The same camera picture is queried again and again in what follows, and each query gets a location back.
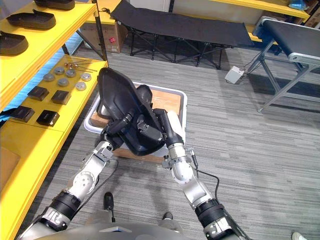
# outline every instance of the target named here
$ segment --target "gray carpet floor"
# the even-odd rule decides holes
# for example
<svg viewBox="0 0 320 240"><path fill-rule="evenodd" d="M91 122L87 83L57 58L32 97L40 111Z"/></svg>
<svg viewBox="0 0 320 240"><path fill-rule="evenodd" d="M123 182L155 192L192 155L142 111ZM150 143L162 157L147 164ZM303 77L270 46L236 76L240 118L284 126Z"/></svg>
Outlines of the gray carpet floor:
<svg viewBox="0 0 320 240"><path fill-rule="evenodd" d="M222 70L173 64L137 55L108 54L109 65L133 81L184 91L188 97L186 145L193 146L199 169L220 178L218 196L229 213L254 240L289 240L298 231L308 240L320 239L320 114L271 106L263 113L257 108L271 95L255 91L253 81L226 83L228 69L249 62L257 51L227 49ZM81 48L78 56L94 57ZM295 67L270 62L276 77L290 79ZM266 76L263 69L254 74ZM317 83L311 73L305 79ZM40 214L82 159L95 146L98 135L83 127L95 91L63 145L27 213L20 231ZM282 98L279 105L319 111L318 103ZM103 195L114 195L116 221L157 224L166 211L173 213L184 234L194 240L206 239L201 224L171 173L154 163L119 159L119 169L79 212L70 228L84 224L88 215L102 209ZM113 170L103 170L100 182ZM201 176L214 190L215 180Z"/></svg>

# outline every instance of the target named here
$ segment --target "power cord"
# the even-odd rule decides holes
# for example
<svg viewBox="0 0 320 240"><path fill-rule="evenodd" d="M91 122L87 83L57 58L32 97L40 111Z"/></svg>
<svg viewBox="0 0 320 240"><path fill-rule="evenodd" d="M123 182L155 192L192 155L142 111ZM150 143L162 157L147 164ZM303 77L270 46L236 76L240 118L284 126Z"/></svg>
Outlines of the power cord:
<svg viewBox="0 0 320 240"><path fill-rule="evenodd" d="M115 169L113 170L113 172L111 173L111 175L109 177L107 177L96 189L93 190L93 192L91 193L91 195L87 198L87 200L81 204L81 206L75 211L75 213L73 214L72 218L89 202L89 200L92 198L92 196L104 185L106 184L106 182L115 174L115 172L118 170L119 167L119 161L114 159L116 161L116 166Z"/></svg>

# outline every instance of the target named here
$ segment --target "metal washer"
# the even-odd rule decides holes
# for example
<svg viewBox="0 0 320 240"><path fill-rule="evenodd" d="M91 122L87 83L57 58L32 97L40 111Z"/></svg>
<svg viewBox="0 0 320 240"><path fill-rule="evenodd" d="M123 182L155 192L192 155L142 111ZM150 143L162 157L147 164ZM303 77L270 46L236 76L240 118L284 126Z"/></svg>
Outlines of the metal washer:
<svg viewBox="0 0 320 240"><path fill-rule="evenodd" d="M87 72L82 73L81 80L83 80L85 82L90 81L91 80L91 74L87 73Z"/></svg>
<svg viewBox="0 0 320 240"><path fill-rule="evenodd" d="M74 78L76 76L76 70L74 69L68 69L66 72L65 72L65 75L68 77L68 78Z"/></svg>
<svg viewBox="0 0 320 240"><path fill-rule="evenodd" d="M68 81L67 78L60 78L60 79L58 80L58 85L59 85L60 87L66 87L66 86L69 85L69 81Z"/></svg>
<svg viewBox="0 0 320 240"><path fill-rule="evenodd" d="M83 91L87 88L87 85L83 82L83 81L78 81L76 84L75 84L75 88L78 90L78 91Z"/></svg>
<svg viewBox="0 0 320 240"><path fill-rule="evenodd" d="M65 73L65 68L63 66L58 66L54 69L54 74L62 75Z"/></svg>
<svg viewBox="0 0 320 240"><path fill-rule="evenodd" d="M47 73L47 74L43 75L42 80L44 80L46 82L52 82L53 80L55 80L55 75L53 75L52 73Z"/></svg>

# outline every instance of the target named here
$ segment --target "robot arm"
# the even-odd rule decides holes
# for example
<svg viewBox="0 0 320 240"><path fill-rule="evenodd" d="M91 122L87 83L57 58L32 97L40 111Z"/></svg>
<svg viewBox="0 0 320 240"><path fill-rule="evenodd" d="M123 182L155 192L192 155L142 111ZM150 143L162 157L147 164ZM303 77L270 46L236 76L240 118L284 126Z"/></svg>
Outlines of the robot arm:
<svg viewBox="0 0 320 240"><path fill-rule="evenodd" d="M45 208L32 224L19 236L19 240L33 240L65 230L86 195L95 188L103 168L110 163L112 144L101 141L83 160L80 170L69 180L63 189Z"/></svg>
<svg viewBox="0 0 320 240"><path fill-rule="evenodd" d="M100 70L98 83L101 101L112 121L103 129L100 143L84 159L67 188L52 200L19 240L37 239L65 230L86 195L93 191L103 168L110 163L112 151L124 142L138 156L153 153L166 144L168 156L162 166L171 169L208 240L234 240L246 236L224 206L194 175L177 115L164 109L152 110L149 87L141 85L136 89L129 78L111 68Z"/></svg>
<svg viewBox="0 0 320 240"><path fill-rule="evenodd" d="M195 175L180 133L180 123L176 114L164 109L154 109L163 129L164 141L169 155L162 166L171 169L173 179L179 184L195 211L203 232L208 240L241 239L248 236L239 228L232 217Z"/></svg>

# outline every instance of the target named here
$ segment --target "yellow metal shelf frame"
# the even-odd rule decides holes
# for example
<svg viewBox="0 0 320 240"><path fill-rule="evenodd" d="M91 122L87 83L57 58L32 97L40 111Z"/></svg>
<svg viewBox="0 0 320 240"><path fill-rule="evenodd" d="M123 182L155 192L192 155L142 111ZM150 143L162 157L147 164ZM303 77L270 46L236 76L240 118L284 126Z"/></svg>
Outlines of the yellow metal shelf frame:
<svg viewBox="0 0 320 240"><path fill-rule="evenodd" d="M64 62L84 59L87 58L65 55L55 67L63 66ZM85 82L85 90L79 91L75 88L75 84L80 81L82 71L76 71L75 77L68 78L69 85L66 87L57 85L60 78L57 75L52 82L41 81L39 86L49 91L45 99L37 101L28 97L21 104L35 111L31 119L24 123L11 118L0 129L1 146L20 156L17 166L1 191L2 240L14 239L44 178L93 92L99 70L108 66L106 61L88 60L90 64L85 67L97 70L97 72L90 72L92 79ZM55 104L51 101L56 90L70 92L71 98L66 105ZM60 115L53 127L36 122L43 110L55 111Z"/></svg>
<svg viewBox="0 0 320 240"><path fill-rule="evenodd" d="M305 11L288 7L287 0L209 0L225 4L239 5L243 7L261 9L279 14L286 14L302 18L305 22L310 16Z"/></svg>
<svg viewBox="0 0 320 240"><path fill-rule="evenodd" d="M106 25L115 25L116 20L110 17L110 14L102 11L103 8L109 9L110 12L115 10L116 6L121 2L121 0L97 0L98 7L99 7L99 14L100 14L100 21L101 24ZM96 20L95 17L92 15L88 18L86 23L95 24Z"/></svg>
<svg viewBox="0 0 320 240"><path fill-rule="evenodd" d="M29 44L19 55L0 58L0 112L68 38L93 16L97 7L92 3L77 2L73 9L63 11L39 7L31 2L16 13L32 13L32 9L54 14L56 25L48 30L37 30L10 25L6 19L0 21L3 32L23 35Z"/></svg>

